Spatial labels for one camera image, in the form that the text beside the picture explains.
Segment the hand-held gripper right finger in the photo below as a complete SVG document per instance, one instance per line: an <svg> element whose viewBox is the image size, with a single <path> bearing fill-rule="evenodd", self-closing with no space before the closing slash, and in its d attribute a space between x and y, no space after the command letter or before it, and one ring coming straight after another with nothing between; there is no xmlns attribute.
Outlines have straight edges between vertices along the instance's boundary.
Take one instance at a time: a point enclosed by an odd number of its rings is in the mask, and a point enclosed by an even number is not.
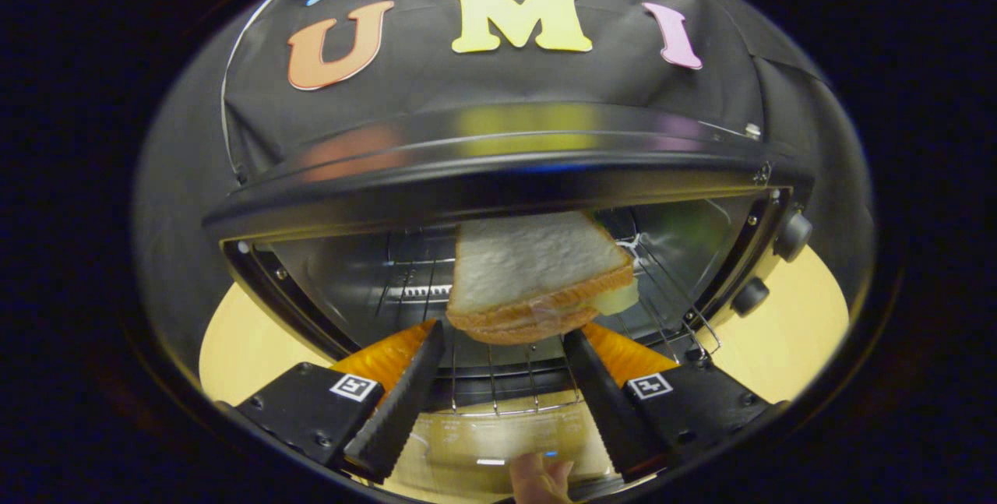
<svg viewBox="0 0 997 504"><path fill-rule="evenodd" d="M613 468L627 482L717 456L784 409L711 358L678 363L594 322L567 333L563 349Z"/></svg>

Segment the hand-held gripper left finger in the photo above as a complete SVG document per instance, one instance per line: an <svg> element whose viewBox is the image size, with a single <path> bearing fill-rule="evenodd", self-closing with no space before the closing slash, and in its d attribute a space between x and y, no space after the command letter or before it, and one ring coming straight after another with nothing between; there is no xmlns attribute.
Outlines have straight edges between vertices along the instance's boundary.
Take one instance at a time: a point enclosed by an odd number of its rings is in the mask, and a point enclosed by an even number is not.
<svg viewBox="0 0 997 504"><path fill-rule="evenodd" d="M442 324L421 322L332 367L296 363L235 411L312 462L382 483L426 404L443 354Z"/></svg>

